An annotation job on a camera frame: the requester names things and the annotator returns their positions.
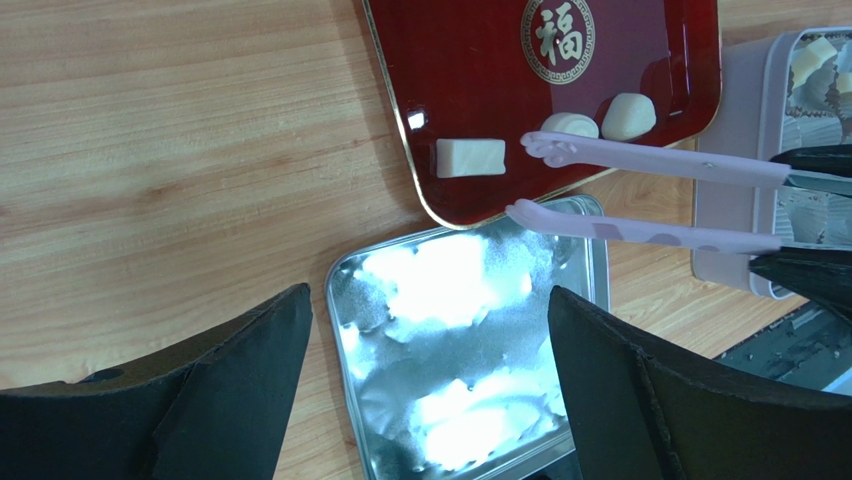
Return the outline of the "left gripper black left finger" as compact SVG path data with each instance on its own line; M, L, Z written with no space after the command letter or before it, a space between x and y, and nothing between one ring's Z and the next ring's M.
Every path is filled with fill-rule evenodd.
M76 383L1 393L5 479L269 479L312 325L296 284Z

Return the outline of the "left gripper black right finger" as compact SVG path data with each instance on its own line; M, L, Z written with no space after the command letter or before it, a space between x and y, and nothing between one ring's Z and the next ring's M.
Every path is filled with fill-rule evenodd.
M586 479L847 479L851 400L725 366L555 287L548 325Z

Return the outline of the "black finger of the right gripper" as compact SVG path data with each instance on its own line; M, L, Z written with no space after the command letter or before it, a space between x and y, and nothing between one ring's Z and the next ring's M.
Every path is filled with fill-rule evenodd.
M770 161L789 165L794 170L851 177L850 144L801 147L773 156Z
M749 262L752 273L843 320L851 319L851 251L782 247Z

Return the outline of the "white rectangular chocolate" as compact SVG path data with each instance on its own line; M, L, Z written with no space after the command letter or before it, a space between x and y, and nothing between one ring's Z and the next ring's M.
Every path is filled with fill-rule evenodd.
M458 178L506 173L506 143L499 139L438 139L436 176Z
M838 50L825 37L816 38L796 50L790 63L793 87L804 85L814 72L837 54Z
M852 93L852 73L839 73L836 78L835 87L840 98L850 97Z

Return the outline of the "white oval chocolate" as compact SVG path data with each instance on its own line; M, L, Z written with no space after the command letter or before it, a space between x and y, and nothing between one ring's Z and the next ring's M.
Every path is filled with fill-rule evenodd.
M600 137L599 126L594 119L583 114L570 112L550 115L543 122L540 130L595 139Z

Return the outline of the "pink handled metal tongs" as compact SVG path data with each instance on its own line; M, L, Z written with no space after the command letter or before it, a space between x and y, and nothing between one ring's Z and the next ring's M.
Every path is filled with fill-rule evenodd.
M561 133L524 135L527 152L547 166L581 164L614 169L589 192L603 196L607 214L582 218L558 213L532 200L506 207L519 225L541 234L648 243L711 253L763 255L779 251L786 240L777 234L739 232L731 227L695 227L690 212L693 182L714 180L720 186L811 188L850 196L851 177L794 170L769 160L619 143Z

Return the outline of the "red lacquer tray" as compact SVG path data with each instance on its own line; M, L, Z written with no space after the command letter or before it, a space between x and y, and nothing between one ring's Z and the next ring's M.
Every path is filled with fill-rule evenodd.
M640 93L657 123L639 138L667 147L702 133L718 110L721 37L714 1L368 1L364 5L420 201L453 229L498 218L605 174L552 169L521 137L552 114L602 120ZM506 173L436 176L438 139L499 139Z

